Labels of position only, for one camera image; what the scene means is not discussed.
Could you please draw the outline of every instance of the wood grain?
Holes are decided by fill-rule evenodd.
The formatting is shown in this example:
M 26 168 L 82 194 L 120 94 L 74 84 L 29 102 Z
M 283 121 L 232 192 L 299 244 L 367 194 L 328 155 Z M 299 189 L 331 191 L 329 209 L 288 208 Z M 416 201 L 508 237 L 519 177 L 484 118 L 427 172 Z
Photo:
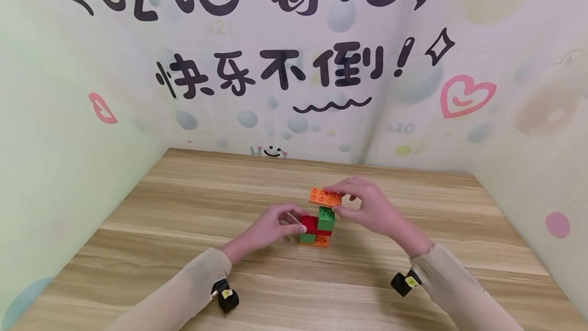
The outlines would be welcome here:
M 315 214 L 310 187 L 356 174 L 460 258 L 525 330 L 587 329 L 472 176 L 169 150 L 14 330 L 103 330 L 269 203 L 295 202 Z M 402 298 L 390 287 L 408 268 L 390 239 L 337 219 L 328 249 L 284 238 L 246 257 L 230 278 L 239 307 L 224 316 L 212 303 L 184 329 L 455 330 L 422 288 Z

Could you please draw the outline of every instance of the beige sleeve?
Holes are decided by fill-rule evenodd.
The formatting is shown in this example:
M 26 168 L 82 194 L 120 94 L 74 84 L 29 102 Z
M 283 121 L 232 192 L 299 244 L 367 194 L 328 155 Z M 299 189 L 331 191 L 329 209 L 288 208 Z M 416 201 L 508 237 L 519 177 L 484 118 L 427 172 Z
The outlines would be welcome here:
M 210 301 L 212 286 L 229 276 L 231 261 L 210 248 L 141 303 L 120 316 L 107 331 L 178 331 Z
M 523 331 L 445 247 L 434 245 L 410 262 L 431 300 L 460 331 Z

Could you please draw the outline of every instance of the lego tower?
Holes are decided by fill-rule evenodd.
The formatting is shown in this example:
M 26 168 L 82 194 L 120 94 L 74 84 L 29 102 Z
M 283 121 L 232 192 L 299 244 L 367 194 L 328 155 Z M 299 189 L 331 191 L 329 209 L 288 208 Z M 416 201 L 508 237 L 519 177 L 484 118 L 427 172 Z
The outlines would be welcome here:
M 326 248 L 329 237 L 333 234 L 334 212 L 333 206 L 341 204 L 339 193 L 328 193 L 320 188 L 310 191 L 309 202 L 318 204 L 318 216 L 302 216 L 302 224 L 306 226 L 306 233 L 300 235 L 300 244 Z

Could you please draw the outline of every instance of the heart drawing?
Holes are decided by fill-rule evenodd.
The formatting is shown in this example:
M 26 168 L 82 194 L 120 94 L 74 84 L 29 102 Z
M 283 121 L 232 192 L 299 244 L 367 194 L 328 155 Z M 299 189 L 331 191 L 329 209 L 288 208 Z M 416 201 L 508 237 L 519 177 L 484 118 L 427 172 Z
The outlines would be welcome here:
M 100 119 L 102 121 L 102 123 L 107 123 L 107 124 L 118 123 L 118 120 L 112 114 L 112 111 L 108 107 L 107 103 L 104 101 L 104 99 L 102 99 L 102 96 L 100 96 L 99 94 L 97 94 L 95 92 L 92 92 L 88 95 L 88 98 L 90 99 L 90 101 L 92 102 L 92 105 L 94 106 L 94 113 L 96 113 L 96 116 L 98 117 L 98 119 Z
M 454 106 L 456 106 L 456 107 L 464 107 L 464 106 L 470 106 L 470 105 L 471 106 L 468 107 L 467 109 L 462 109 L 462 110 L 458 110 L 458 111 L 450 111 L 449 110 L 449 96 L 448 96 L 449 95 L 449 88 L 451 88 L 454 84 L 459 83 L 459 82 L 461 82 L 465 85 L 465 89 L 463 91 L 464 96 L 469 96 L 469 95 L 473 94 L 474 92 L 477 92 L 480 90 L 486 90 L 487 91 L 486 98 L 481 100 L 479 103 L 473 104 L 474 100 L 472 100 L 472 99 L 460 100 L 460 98 L 458 98 L 457 96 L 454 96 L 451 99 L 451 102 Z M 449 81 L 447 81 L 441 89 L 441 112 L 443 113 L 443 116 L 445 119 L 457 118 L 460 116 L 472 114 L 473 112 L 480 110 L 484 105 L 486 105 L 490 101 L 490 99 L 494 96 L 495 93 L 496 93 L 496 84 L 495 83 L 492 83 L 492 82 L 474 83 L 474 79 L 471 76 L 468 76 L 468 75 L 455 76 L 452 79 L 450 79 Z

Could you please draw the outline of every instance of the exclamation mark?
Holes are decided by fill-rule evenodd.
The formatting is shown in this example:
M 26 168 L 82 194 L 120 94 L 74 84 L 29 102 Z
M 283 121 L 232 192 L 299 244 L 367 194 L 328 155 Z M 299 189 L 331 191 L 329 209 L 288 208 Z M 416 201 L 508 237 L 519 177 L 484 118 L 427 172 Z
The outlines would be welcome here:
M 414 37 L 409 37 L 405 41 L 405 45 L 402 47 L 402 51 L 400 56 L 398 57 L 398 68 L 402 68 L 405 66 L 406 61 L 408 60 L 408 56 L 410 55 L 410 50 L 412 50 L 412 46 L 414 45 Z M 396 69 L 394 71 L 394 76 L 399 77 L 402 75 L 402 69 Z

